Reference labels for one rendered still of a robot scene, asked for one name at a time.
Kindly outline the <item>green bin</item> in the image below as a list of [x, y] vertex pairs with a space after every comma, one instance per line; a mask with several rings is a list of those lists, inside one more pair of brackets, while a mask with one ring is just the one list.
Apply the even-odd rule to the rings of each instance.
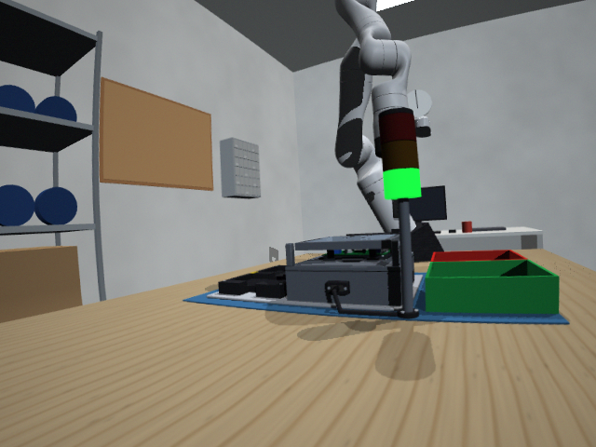
[[425, 281], [426, 312], [559, 314], [559, 276], [530, 260], [430, 262]]

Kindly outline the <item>green circuit board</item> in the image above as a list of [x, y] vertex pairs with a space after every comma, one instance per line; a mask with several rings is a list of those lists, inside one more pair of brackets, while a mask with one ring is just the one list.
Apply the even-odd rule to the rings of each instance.
[[[384, 253], [381, 253], [381, 250], [377, 250], [377, 254], [376, 255], [386, 255], [390, 252], [390, 249], [383, 249]], [[345, 253], [345, 251], [342, 250], [334, 250], [334, 256], [339, 256], [339, 255], [369, 255], [369, 251], [366, 250], [366, 253], [362, 253], [362, 250], [356, 250], [356, 251], [347, 251], [347, 253]], [[321, 256], [327, 256], [327, 253], [322, 254]]]

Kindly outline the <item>red bin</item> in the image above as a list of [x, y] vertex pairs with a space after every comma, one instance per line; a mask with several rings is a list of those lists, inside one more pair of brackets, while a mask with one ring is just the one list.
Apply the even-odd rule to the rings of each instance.
[[[434, 256], [434, 261], [433, 261]], [[471, 261], [506, 261], [496, 259], [509, 260], [528, 260], [512, 250], [502, 251], [442, 251], [433, 252], [430, 262], [466, 262], [461, 260]]]

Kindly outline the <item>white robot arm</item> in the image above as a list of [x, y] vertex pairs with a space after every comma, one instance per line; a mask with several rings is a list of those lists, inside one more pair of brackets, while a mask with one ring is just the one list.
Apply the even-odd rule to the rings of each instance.
[[[407, 84], [412, 54], [405, 42], [391, 40], [385, 22], [376, 13], [377, 0], [334, 0], [334, 3], [357, 37], [340, 65], [335, 156], [343, 167], [354, 168], [359, 190], [387, 233], [399, 229], [399, 221], [393, 219], [392, 201], [385, 199], [382, 160], [375, 155], [370, 140], [362, 135], [362, 123], [371, 93], [374, 138], [380, 137], [381, 112], [409, 108]], [[390, 41], [375, 41], [384, 39]], [[392, 75], [392, 80], [373, 87], [373, 75]]]

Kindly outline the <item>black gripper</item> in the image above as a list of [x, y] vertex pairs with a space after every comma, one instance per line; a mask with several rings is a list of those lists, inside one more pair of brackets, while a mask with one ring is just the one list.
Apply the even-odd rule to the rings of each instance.
[[[377, 137], [374, 139], [374, 149], [375, 149], [375, 155], [377, 157], [382, 158], [380, 137]], [[393, 209], [393, 219], [395, 221], [398, 221], [399, 220], [399, 211], [398, 211], [398, 200], [397, 199], [394, 199], [394, 201], [392, 201], [392, 209]]]

